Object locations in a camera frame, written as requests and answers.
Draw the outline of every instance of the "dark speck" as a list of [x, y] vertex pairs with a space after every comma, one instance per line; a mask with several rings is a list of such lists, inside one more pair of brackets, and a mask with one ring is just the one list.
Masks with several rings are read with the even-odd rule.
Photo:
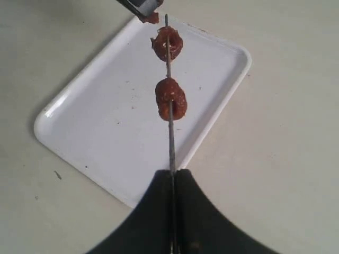
[[57, 175], [57, 177], [61, 180], [62, 178], [61, 178], [61, 175], [59, 175], [59, 173], [58, 172], [56, 172], [55, 170], [54, 170], [54, 173]]

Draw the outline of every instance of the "metal skewer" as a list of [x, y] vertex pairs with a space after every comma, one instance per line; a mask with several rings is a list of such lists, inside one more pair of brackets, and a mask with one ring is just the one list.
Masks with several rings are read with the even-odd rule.
[[[165, 15], [165, 25], [168, 27], [168, 15]], [[167, 49], [167, 59], [166, 59], [166, 69], [167, 69], [167, 77], [171, 77], [171, 52], [170, 52], [170, 37], [167, 36], [166, 40], [166, 49]], [[172, 175], [172, 221], [173, 221], [173, 237], [172, 237], [172, 253], [178, 254], [179, 249], [177, 245], [177, 235], [176, 235], [176, 206], [175, 206], [175, 184], [174, 184], [174, 175], [176, 171], [175, 166], [175, 148], [174, 148], [174, 131], [173, 131], [173, 101], [169, 102], [169, 123], [168, 123], [168, 130], [169, 130], [169, 169]]]

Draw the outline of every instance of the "meat piece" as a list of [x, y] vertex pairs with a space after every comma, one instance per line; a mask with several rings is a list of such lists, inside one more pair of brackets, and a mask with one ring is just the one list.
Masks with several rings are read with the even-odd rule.
[[151, 38], [152, 48], [157, 54], [160, 60], [166, 62], [167, 59], [167, 49], [166, 42], [167, 36], [169, 36], [169, 52], [171, 55], [171, 60], [174, 60], [181, 52], [181, 49], [184, 46], [184, 42], [178, 34], [178, 31], [173, 29], [170, 26], [165, 26], [158, 30], [158, 36], [156, 39]]
[[143, 23], [158, 24], [159, 23], [159, 14], [157, 12], [152, 13], [148, 17], [138, 17]]
[[170, 120], [170, 101], [173, 103], [173, 120], [185, 116], [187, 111], [185, 92], [173, 78], [161, 80], [155, 88], [155, 94], [159, 115], [163, 120]]

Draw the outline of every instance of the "gray surface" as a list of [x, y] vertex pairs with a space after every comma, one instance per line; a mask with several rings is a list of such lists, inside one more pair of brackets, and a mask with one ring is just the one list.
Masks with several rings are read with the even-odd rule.
[[[224, 214], [284, 253], [337, 253], [337, 10], [330, 0], [163, 6], [252, 54], [190, 168]], [[113, 0], [0, 0], [1, 253], [81, 253], [129, 213], [32, 133], [46, 102], [129, 17]]]

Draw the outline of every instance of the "white tray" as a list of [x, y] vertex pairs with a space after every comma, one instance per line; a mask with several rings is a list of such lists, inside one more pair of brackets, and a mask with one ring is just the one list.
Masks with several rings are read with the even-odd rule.
[[[156, 170], [168, 168], [168, 124], [155, 86], [166, 65], [150, 38], [163, 26], [134, 18], [40, 113], [38, 140], [125, 204], [135, 207]], [[186, 93], [175, 121], [177, 167], [185, 168], [251, 65], [247, 50], [169, 17], [184, 40], [172, 76]]]

